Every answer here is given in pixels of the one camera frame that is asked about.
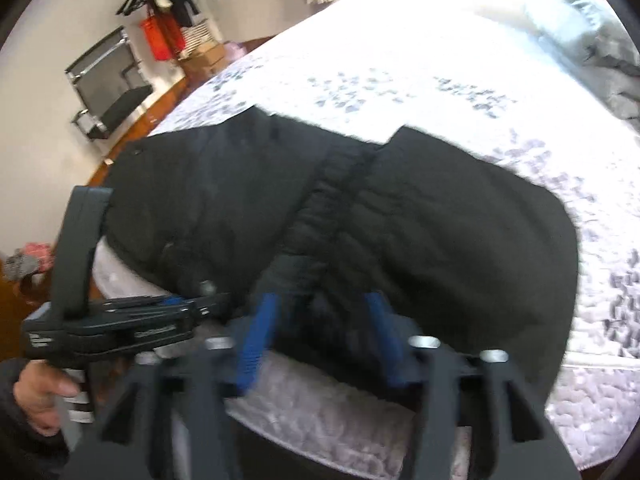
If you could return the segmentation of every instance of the blue gripper pad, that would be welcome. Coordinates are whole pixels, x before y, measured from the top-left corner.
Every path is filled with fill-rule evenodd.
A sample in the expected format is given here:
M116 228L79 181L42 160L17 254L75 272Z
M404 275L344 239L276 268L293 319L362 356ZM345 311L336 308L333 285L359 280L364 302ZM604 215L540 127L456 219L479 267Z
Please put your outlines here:
M238 364L235 384L243 395L254 384L258 376L260 358L271 345L278 313L279 297L277 294L264 294L262 301L251 318L246 335L237 348Z
M412 335L421 333L418 325L409 317L394 314L379 292L365 294L365 299L386 384L403 388L421 382L420 363L408 343Z

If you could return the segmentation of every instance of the black coat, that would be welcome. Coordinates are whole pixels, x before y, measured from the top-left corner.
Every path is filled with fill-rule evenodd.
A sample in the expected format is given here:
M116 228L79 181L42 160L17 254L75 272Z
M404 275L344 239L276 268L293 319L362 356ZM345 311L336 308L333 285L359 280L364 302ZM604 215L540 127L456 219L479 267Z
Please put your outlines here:
M251 108L131 143L110 246L185 296L283 295L276 348L378 392L362 294L463 352L506 350L542 398L574 310L577 240L546 189L409 128L380 146Z

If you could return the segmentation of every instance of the chair backrest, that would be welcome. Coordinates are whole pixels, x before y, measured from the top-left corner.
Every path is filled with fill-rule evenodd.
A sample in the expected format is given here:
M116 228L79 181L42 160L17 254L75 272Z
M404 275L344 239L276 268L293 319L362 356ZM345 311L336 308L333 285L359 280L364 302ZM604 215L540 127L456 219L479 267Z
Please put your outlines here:
M65 72L86 109L101 117L125 92L147 84L137 66L129 38L119 27Z

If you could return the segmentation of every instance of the red bag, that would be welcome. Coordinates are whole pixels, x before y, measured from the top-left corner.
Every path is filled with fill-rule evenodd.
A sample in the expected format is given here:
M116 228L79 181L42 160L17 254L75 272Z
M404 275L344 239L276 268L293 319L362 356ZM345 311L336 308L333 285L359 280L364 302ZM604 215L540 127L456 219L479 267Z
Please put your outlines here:
M170 41L178 50L184 50L187 46L180 31L180 27L172 14L153 15L147 10L148 17L140 22L140 27L145 31L146 42L151 47L151 52L158 61L167 61L174 58L172 50L167 45L159 20L164 24L164 31L168 34Z

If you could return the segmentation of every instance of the bed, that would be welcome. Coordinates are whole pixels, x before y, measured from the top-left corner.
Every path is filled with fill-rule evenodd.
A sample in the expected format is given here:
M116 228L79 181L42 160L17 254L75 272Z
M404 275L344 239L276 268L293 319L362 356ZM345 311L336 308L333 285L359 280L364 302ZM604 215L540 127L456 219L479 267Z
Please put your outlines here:
M580 280L546 414L578 468L604 462L640 416L636 134L526 32L455 10L412 9L409 0L338 2L233 63L152 135L217 124L252 105L372 142L409 124L551 190L578 229ZM103 240L94 279L106 297L163 293ZM228 410L287 449L372 479L397 476L412 419L275 353L256 388ZM459 440L453 476L464 478L464 430Z

